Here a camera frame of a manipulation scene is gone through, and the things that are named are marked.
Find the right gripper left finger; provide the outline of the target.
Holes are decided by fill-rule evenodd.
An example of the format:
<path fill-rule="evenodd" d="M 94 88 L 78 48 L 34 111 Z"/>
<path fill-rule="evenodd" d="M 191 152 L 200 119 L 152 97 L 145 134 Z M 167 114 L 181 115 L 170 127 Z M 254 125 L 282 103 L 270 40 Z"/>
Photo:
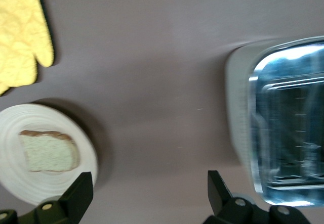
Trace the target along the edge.
<path fill-rule="evenodd" d="M 93 200 L 90 172 L 81 173 L 58 200 L 49 200 L 18 216 L 13 209 L 1 210 L 1 223 L 79 223 Z"/>

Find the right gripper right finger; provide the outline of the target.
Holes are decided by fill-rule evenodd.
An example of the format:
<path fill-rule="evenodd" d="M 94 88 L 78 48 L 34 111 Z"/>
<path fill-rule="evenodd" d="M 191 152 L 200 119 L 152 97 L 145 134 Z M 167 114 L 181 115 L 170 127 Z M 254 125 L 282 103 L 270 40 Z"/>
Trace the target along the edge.
<path fill-rule="evenodd" d="M 216 170 L 208 171 L 208 199 L 214 214 L 204 223 L 310 223 L 295 207 L 272 205 L 265 211 L 243 197 L 233 197 Z"/>

